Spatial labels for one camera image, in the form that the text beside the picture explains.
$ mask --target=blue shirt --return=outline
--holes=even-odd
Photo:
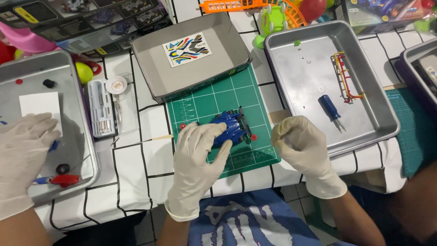
[[[190,225],[189,246],[323,245],[273,189],[203,199],[200,211]]]

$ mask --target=pink toy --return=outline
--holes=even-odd
[[[31,32],[29,28],[14,29],[0,22],[0,31],[11,45],[25,53],[40,54],[56,48],[56,43],[45,40]]]

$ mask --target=precision knife set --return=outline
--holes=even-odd
[[[91,126],[95,138],[109,137],[116,134],[115,115],[112,110],[111,95],[105,87],[105,79],[88,82],[90,99]]]

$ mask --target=blue cutting mat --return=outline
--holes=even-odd
[[[385,91],[401,123],[397,138],[404,176],[413,176],[421,165],[437,159],[436,124],[408,88]]]

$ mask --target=table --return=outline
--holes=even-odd
[[[198,17],[198,1],[174,1],[172,14],[177,22]],[[253,57],[252,67],[266,106],[269,121],[274,124],[288,115],[278,87],[273,80],[263,50],[256,49],[252,40],[259,33],[260,13],[231,12],[229,17],[240,32]],[[402,30],[381,34],[361,35],[359,40],[373,65],[383,87],[403,83],[394,69],[399,54],[418,43],[434,38],[419,34],[412,25]],[[117,74],[132,74],[137,95],[140,129],[113,139],[96,143],[101,176],[92,186],[66,197],[54,199],[35,210],[52,235],[68,230],[96,225],[156,207],[166,200],[173,183],[174,145],[165,105],[157,104],[151,94],[132,52],[100,61],[104,73],[94,77],[109,78]],[[339,175],[385,169],[391,191],[403,185],[401,154],[396,138],[359,149],[331,159]],[[285,186],[304,182],[305,177],[288,163],[280,163],[219,179],[204,197]]]

